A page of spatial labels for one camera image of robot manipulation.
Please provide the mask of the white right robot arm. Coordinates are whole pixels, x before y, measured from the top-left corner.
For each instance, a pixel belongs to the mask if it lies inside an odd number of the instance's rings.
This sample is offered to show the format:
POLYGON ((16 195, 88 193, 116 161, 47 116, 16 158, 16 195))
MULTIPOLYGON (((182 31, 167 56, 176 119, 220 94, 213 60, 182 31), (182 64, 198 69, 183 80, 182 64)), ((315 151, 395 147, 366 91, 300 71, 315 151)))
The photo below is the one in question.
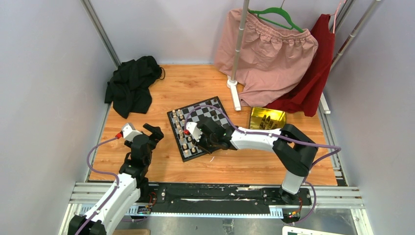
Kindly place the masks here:
POLYGON ((274 130, 252 130, 232 126, 225 128, 206 118, 188 122, 185 133, 193 137, 194 145, 209 154, 219 149, 253 149, 275 153, 287 170, 276 198, 286 205, 298 201, 300 187, 318 151, 315 143, 291 124, 274 130))

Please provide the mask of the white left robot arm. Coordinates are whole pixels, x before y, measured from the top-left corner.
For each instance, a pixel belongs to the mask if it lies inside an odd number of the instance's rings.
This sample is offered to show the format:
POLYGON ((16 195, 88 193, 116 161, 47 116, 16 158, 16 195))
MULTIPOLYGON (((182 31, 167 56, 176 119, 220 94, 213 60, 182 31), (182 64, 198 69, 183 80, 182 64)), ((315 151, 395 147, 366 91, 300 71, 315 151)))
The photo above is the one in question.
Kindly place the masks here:
POLYGON ((84 215, 75 215, 69 222, 69 235, 111 235, 128 209, 135 202, 153 204, 154 194, 150 192, 146 174, 152 160, 153 150, 164 137, 160 127, 144 124, 149 135, 138 131, 131 123, 125 124, 113 138, 94 146, 87 155, 87 166, 95 173, 111 175, 115 181, 99 201, 84 215), (101 171, 93 168, 90 157, 100 146, 124 139, 130 148, 119 173, 101 171))

